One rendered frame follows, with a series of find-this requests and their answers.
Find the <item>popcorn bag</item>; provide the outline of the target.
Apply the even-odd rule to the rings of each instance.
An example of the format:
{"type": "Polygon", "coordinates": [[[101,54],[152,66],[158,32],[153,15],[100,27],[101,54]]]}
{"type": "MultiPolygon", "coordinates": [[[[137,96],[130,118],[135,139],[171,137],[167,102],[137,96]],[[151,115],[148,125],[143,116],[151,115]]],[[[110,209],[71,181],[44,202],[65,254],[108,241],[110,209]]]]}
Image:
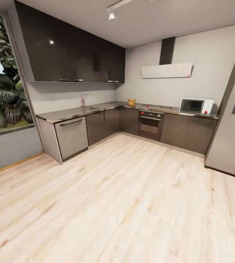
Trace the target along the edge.
{"type": "Polygon", "coordinates": [[[128,99],[128,105],[129,106],[134,106],[136,104],[135,99],[128,99]]]}

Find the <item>microwave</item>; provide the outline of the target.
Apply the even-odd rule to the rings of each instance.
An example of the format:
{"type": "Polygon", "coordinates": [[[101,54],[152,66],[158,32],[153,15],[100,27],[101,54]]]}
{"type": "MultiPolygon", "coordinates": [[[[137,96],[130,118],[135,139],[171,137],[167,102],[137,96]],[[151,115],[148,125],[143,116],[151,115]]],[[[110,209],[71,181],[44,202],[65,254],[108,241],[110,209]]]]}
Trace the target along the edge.
{"type": "Polygon", "coordinates": [[[182,100],[182,111],[195,111],[200,114],[210,114],[214,103],[213,98],[184,97],[182,100]]]}

